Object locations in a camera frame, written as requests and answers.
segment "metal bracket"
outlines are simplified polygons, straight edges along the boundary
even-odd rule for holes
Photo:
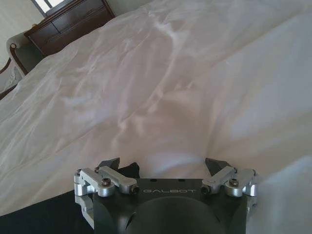
[[[226,166],[213,177],[202,180],[202,191],[206,194],[219,193],[224,186],[228,196],[241,197],[243,194],[257,197],[256,173],[252,169]]]
[[[136,179],[125,177],[107,166],[100,167],[98,173],[102,177],[110,178],[123,194],[136,194],[139,192]]]
[[[81,206],[82,216],[87,220],[89,225],[94,229],[93,201],[88,196],[75,196],[75,203]]]
[[[93,229],[93,202],[88,194],[97,193],[101,197],[108,197],[115,193],[115,186],[123,194],[136,194],[139,191],[135,179],[125,177],[108,166],[97,167],[95,171],[89,168],[79,169],[75,173],[75,202],[81,206],[83,217]]]

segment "bolt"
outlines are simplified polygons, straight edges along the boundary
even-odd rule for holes
[[[211,193],[211,188],[209,186],[202,186],[200,190],[204,195],[209,195]]]
[[[229,184],[233,187],[238,187],[238,180],[235,178],[232,178],[229,180]]]
[[[130,187],[130,194],[137,194],[140,191],[140,188],[137,185]]]
[[[103,179],[102,179],[102,185],[103,185],[103,186],[109,186],[109,185],[111,185],[111,179],[110,179],[110,178],[103,178]]]

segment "white bedsheet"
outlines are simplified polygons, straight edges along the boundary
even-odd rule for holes
[[[0,215],[104,159],[202,178],[211,157],[261,175],[249,233],[310,233],[309,2],[156,0],[45,58],[0,101]]]

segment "black fabric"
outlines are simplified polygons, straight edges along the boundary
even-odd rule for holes
[[[118,170],[119,164],[120,164],[120,157],[116,157],[111,160],[102,161],[97,167],[100,168],[100,167],[107,166],[116,171]]]
[[[220,161],[212,158],[206,158],[205,164],[210,172],[211,176],[214,176],[226,166],[230,167],[230,164],[226,161]]]
[[[139,178],[136,163],[118,169],[126,177]],[[1,234],[92,234],[94,231],[83,218],[75,203],[74,191],[39,202],[0,217]]]

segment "wooden dresser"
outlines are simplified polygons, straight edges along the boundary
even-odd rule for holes
[[[105,0],[72,0],[24,34],[48,56],[114,17]]]

